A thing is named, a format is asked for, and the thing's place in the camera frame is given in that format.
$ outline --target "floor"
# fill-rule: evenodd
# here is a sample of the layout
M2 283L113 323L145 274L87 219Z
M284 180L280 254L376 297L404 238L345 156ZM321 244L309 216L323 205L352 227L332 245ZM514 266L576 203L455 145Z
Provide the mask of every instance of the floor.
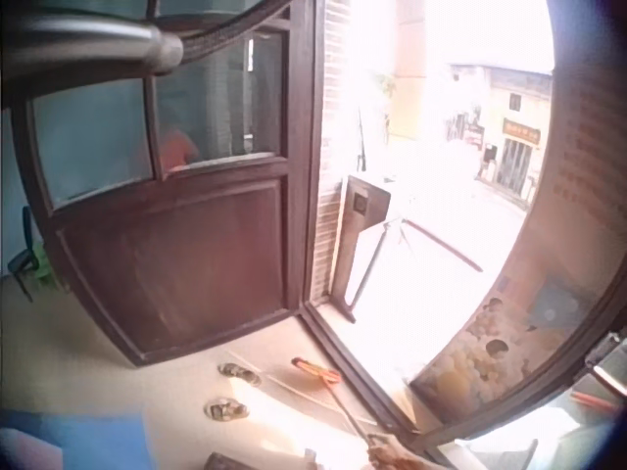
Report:
M260 469L298 469L305 468L308 448L325 468L367 468L365 444L326 391L290 364L302 356L330 366L295 318L208 351L136 369L72 295L43 289L29 304L13 280L5 278L1 287L5 408L90 416L139 412L160 469L202 469L213 451ZM220 376L217 365L223 361L257 369L263 384L254 389ZM345 384L337 392L364 427L376 430ZM248 404L250 417L210 420L203 407L219 397Z
M448 145L437 159L407 164L405 178L387 186L392 193L388 220L410 219L462 252L481 271L419 231L405 224L401 231L395 222L353 310L357 322L348 322L330 305L320 309L370 375L422 431L439 427L440 422L416 401L406 383L481 304L526 215L494 187L475 180L477 168L467 164L474 156L462 150ZM459 163L466 158L466 164ZM382 232L383 226L377 225L360 236L346 295L349 304Z

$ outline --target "chair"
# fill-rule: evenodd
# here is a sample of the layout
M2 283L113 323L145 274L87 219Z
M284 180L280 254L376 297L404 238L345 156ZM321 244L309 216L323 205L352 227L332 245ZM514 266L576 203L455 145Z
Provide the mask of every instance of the chair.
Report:
M32 222L30 218L30 208L24 206L22 208L22 227L24 230L24 240L26 242L26 249L17 254L13 259L9 261L9 272L15 277L16 281L20 285L22 292L32 302L32 296L28 292L21 275L28 270L35 270L39 267L39 260L35 256L32 250Z

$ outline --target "blue mat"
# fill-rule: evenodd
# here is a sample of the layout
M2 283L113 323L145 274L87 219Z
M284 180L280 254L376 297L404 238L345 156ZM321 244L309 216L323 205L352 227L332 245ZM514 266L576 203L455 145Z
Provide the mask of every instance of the blue mat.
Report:
M2 411L0 425L63 450L64 470L154 470L141 415L91 418Z

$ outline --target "sandal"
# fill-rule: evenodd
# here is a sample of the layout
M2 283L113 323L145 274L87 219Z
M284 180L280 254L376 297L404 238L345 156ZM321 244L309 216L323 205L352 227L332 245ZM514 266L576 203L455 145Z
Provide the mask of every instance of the sandal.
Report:
M262 384L262 378L255 372L232 362L220 364L217 367L217 371L224 377L237 377L238 379L242 379L253 387L258 387Z
M217 403L207 403L205 405L205 414L215 421L226 422L246 418L250 411L248 406L236 399L220 399Z

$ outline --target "building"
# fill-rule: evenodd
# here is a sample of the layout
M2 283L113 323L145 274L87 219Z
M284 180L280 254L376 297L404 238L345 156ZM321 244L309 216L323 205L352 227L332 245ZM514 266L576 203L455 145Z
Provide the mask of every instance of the building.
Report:
M479 176L528 205L547 146L553 78L549 73L451 66L455 114L447 139L476 145Z

